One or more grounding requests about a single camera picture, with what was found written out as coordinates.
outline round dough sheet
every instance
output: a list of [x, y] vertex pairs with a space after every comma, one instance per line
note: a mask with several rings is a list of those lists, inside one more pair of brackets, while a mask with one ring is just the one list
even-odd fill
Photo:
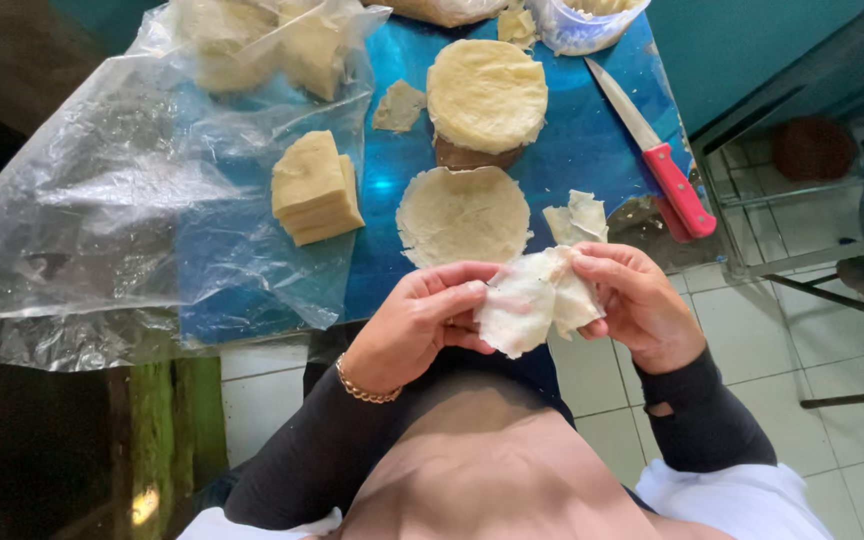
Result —
[[498, 167], [419, 173], [395, 212], [402, 255], [419, 268], [456, 261], [505, 263], [522, 254], [529, 204]]
[[452, 144], [500, 154], [535, 142], [546, 125], [546, 71], [504, 41], [459, 39], [429, 67], [429, 118]]

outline gold bracelet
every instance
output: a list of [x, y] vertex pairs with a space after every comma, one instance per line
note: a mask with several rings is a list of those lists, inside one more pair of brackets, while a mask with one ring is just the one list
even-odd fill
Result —
[[396, 398], [402, 394], [402, 387], [395, 388], [388, 394], [373, 394], [372, 392], [366, 392], [365, 390], [356, 388], [354, 384], [349, 382], [349, 379], [346, 378], [346, 374], [342, 371], [342, 359], [346, 357], [346, 354], [343, 352], [339, 354], [339, 359], [335, 362], [335, 372], [339, 374], [339, 381], [342, 382], [342, 386], [345, 387], [345, 391], [352, 395], [353, 398], [362, 400], [364, 402], [369, 402], [371, 404], [386, 404], [389, 402], [393, 402]]

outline plastic container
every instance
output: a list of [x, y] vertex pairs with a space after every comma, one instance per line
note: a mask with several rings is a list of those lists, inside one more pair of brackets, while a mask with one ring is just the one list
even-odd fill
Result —
[[615, 45], [650, 1], [642, 0], [631, 9], [591, 18], [562, 0], [525, 0], [525, 6], [532, 10], [535, 28], [548, 48], [556, 55], [582, 56]]

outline hand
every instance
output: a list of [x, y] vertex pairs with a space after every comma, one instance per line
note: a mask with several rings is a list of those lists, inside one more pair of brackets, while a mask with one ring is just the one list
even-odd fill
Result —
[[585, 339], [609, 336], [653, 375], [689, 365], [706, 348], [699, 323], [666, 274], [644, 252], [622, 244], [582, 242], [572, 261], [579, 276], [597, 284], [603, 319], [579, 328]]
[[485, 302], [484, 282], [498, 269], [498, 264], [465, 261], [402, 277], [348, 347], [342, 372], [349, 382], [388, 394], [426, 373], [443, 347], [494, 353], [479, 339], [473, 309]]

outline brown pot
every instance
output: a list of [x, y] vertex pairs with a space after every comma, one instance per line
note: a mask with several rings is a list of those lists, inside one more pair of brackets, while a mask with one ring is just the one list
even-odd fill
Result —
[[838, 180], [852, 168], [858, 149], [849, 132], [818, 116], [793, 118], [772, 137], [772, 161], [785, 178]]
[[435, 162], [437, 166], [447, 167], [453, 171], [471, 171], [487, 166], [496, 166], [505, 170], [519, 159], [523, 148], [525, 145], [503, 153], [479, 152], [456, 146], [440, 134], [435, 141]]

